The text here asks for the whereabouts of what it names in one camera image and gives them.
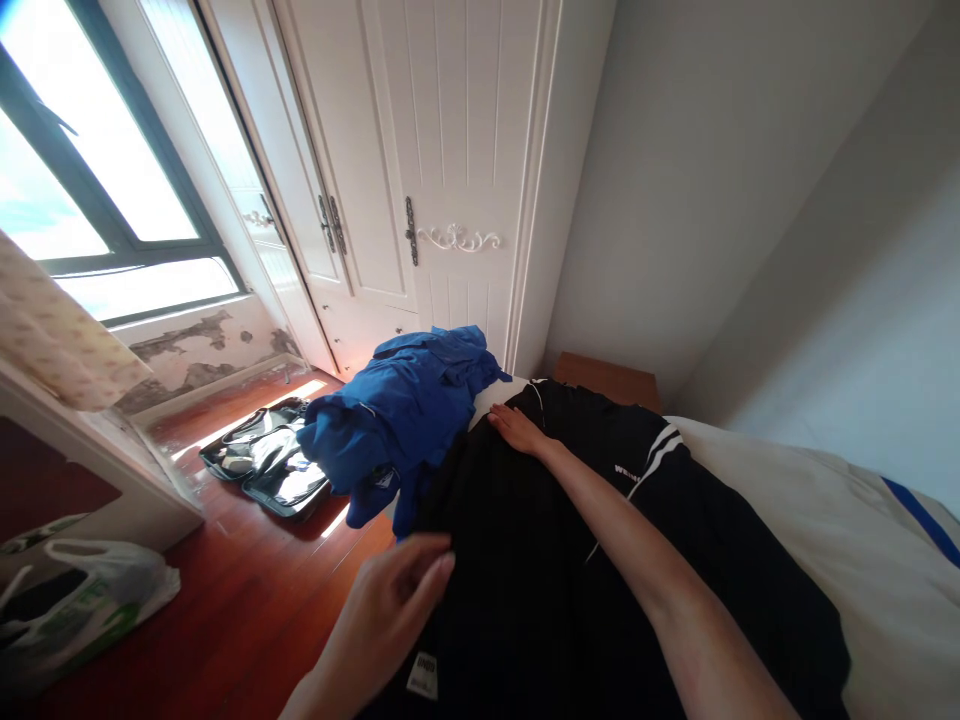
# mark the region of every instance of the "white stripe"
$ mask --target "white stripe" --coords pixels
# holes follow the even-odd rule
[[[653,451],[657,449],[657,445],[663,442],[663,440],[673,433],[679,432],[675,425],[667,423],[667,426],[660,431],[660,434],[657,435],[657,439],[653,441],[653,445],[650,446],[650,450],[647,451],[647,466],[650,465],[650,456],[653,455]]]
[[[547,429],[547,414],[543,409],[543,398],[540,396],[540,391],[537,390],[536,385],[531,385],[533,391],[537,394],[537,399],[540,400],[540,424],[543,425],[543,429]]]
[[[658,467],[660,467],[660,461],[663,460],[664,455],[666,455],[669,452],[673,452],[676,449],[677,445],[682,445],[682,444],[683,444],[683,438],[677,435],[673,440],[671,440],[666,445],[664,445],[663,449],[660,452],[658,452],[657,456],[653,459],[653,462],[650,463],[650,469],[643,474],[642,478],[640,478],[640,482],[643,482],[644,480],[646,480],[648,477],[650,477],[650,475],[652,475],[656,471]],[[636,490],[637,487],[639,487],[639,485],[640,483],[637,483],[637,485],[633,488],[633,490]]]
[[[640,487],[640,483],[642,483],[644,480],[650,477],[650,475],[652,475],[656,471],[656,469],[660,467],[660,461],[663,460],[663,456],[666,455],[667,453],[673,452],[674,450],[677,449],[678,445],[682,445],[682,444],[683,444],[683,438],[677,435],[677,437],[675,437],[673,440],[671,440],[670,442],[668,442],[666,445],[663,446],[663,449],[660,450],[660,452],[658,452],[657,456],[654,458],[653,464],[650,466],[650,469],[643,474],[643,477],[640,478],[640,482],[634,485],[633,489],[630,491],[630,494],[627,495],[628,502],[630,498],[633,497],[633,494],[637,491],[637,488]],[[593,546],[593,550],[590,551],[590,554],[587,555],[587,559],[583,561],[584,565],[590,562],[590,558],[593,557],[593,554],[597,551],[598,547],[600,547],[599,540],[597,541],[597,544]]]

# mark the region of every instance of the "blue clothing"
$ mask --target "blue clothing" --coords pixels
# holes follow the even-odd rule
[[[297,440],[333,491],[350,494],[347,525],[362,527],[402,490],[393,532],[408,535],[430,477],[473,417],[473,399],[498,378],[511,379],[480,328],[433,328],[383,343],[351,382],[310,403]]]

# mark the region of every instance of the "curtain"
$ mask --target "curtain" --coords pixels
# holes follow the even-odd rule
[[[152,371],[0,230],[0,353],[75,410],[105,410]]]

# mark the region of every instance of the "blue stripe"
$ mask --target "blue stripe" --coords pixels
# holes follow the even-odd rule
[[[957,549],[953,540],[947,535],[946,530],[940,527],[940,523],[933,519],[933,516],[920,504],[920,501],[914,497],[913,493],[903,485],[893,480],[887,480],[885,477],[881,477],[881,480],[887,484],[890,492],[892,492],[893,496],[900,501],[900,504],[907,509],[907,512],[916,518],[916,521],[920,523],[920,527],[930,536],[933,544],[940,548],[940,552],[944,554],[947,560],[960,568],[960,550]]]

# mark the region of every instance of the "clothes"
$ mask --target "clothes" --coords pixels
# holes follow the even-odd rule
[[[511,379],[486,348],[476,325],[401,335],[340,391],[310,403],[297,439],[334,492],[350,494],[350,527],[362,527],[400,490],[393,531],[410,533],[430,477],[473,416],[474,397]]]
[[[200,458],[212,475],[236,483],[243,493],[280,517],[312,512],[331,490],[316,463],[300,452],[307,402],[285,398],[201,448]]]
[[[630,498],[717,594],[803,717],[840,718],[839,616],[752,508],[676,428],[553,381],[509,405]],[[406,663],[364,717],[684,717],[653,628],[562,488],[481,421],[451,450],[416,522],[457,567]],[[421,653],[438,700],[406,689]]]

